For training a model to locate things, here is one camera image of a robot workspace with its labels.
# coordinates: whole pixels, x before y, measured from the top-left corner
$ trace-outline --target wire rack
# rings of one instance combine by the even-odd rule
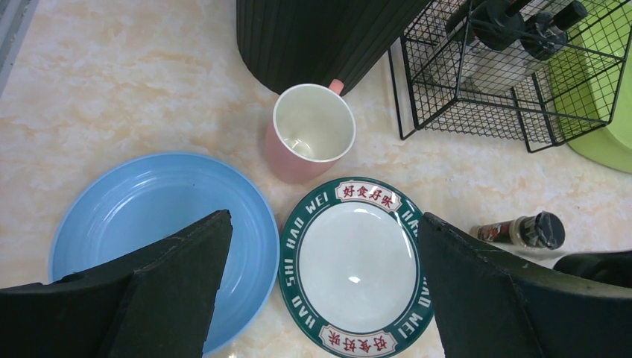
[[[446,32],[447,19],[466,1],[429,2],[400,37],[414,127],[405,132],[398,103],[401,139],[425,128],[522,140],[535,152],[612,122],[632,33],[628,0],[581,1],[589,16],[568,30],[568,43],[539,61],[535,72],[520,41],[501,52],[464,41],[477,24],[470,19],[471,3],[462,31]],[[556,13],[568,3],[534,0],[522,15]],[[389,58],[394,77],[390,51]],[[397,86],[394,91],[397,99]]]

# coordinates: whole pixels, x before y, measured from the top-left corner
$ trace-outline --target blue plate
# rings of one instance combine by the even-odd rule
[[[211,157],[154,154],[131,160],[88,187],[62,220],[51,248],[51,281],[114,260],[228,209],[233,240],[203,352],[237,337],[259,314],[279,265],[279,233],[261,192]]]

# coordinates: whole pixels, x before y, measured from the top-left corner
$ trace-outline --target mug rim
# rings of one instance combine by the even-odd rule
[[[329,159],[313,159],[313,158],[309,158],[309,157],[306,157],[306,156],[302,155],[301,153],[296,152],[294,149],[290,148],[288,143],[286,143],[285,140],[283,140],[283,138],[281,137],[281,133],[279,132],[279,127],[277,126],[277,108],[279,107],[279,103],[281,103],[281,100],[283,99],[283,97],[285,97],[286,94],[288,94],[292,90],[296,90],[296,89],[299,89],[301,87],[318,87],[318,88],[324,89],[327,92],[335,95],[338,98],[338,100],[341,101],[342,104],[344,104],[344,107],[347,109],[347,112],[349,113],[349,116],[351,118],[351,125],[353,127],[353,133],[351,134],[351,140],[349,141],[349,145],[339,155],[337,155],[337,156],[335,156],[333,158],[329,158]],[[281,93],[279,98],[276,99],[276,103],[274,104],[274,109],[272,111],[272,125],[274,126],[274,132],[276,133],[277,139],[281,141],[283,146],[285,146],[294,156],[299,157],[300,159],[303,159],[303,160],[307,160],[308,162],[312,162],[312,163],[331,163],[331,162],[335,162],[336,160],[339,160],[345,154],[347,154],[351,150],[351,147],[353,147],[353,143],[356,141],[356,118],[353,116],[353,112],[351,111],[351,108],[349,108],[349,105],[342,99],[342,97],[339,94],[337,94],[336,92],[330,90],[329,88],[327,88],[325,86],[321,86],[320,84],[297,84],[297,85],[294,85],[294,86],[286,89],[285,91],[283,91],[283,93]]]

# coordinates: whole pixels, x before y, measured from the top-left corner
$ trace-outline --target table surface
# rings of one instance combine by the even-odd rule
[[[528,154],[521,142],[433,131],[400,141],[386,56],[344,97],[358,122],[352,151],[310,183],[279,182],[262,158],[278,96],[239,57],[234,3],[40,0],[0,100],[0,287],[47,282],[54,231],[75,197],[108,169],[160,151],[232,164],[279,226],[310,189],[357,175],[465,230],[548,210],[566,226],[567,251],[632,248],[632,175],[567,146]],[[443,356],[434,320],[400,356]],[[329,355],[294,324],[277,286],[214,357]]]

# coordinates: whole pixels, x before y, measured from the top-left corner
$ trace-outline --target cup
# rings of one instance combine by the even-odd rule
[[[286,183],[304,183],[326,172],[356,139],[356,121],[340,97],[342,82],[329,88],[299,84],[276,100],[265,135],[265,158]]]

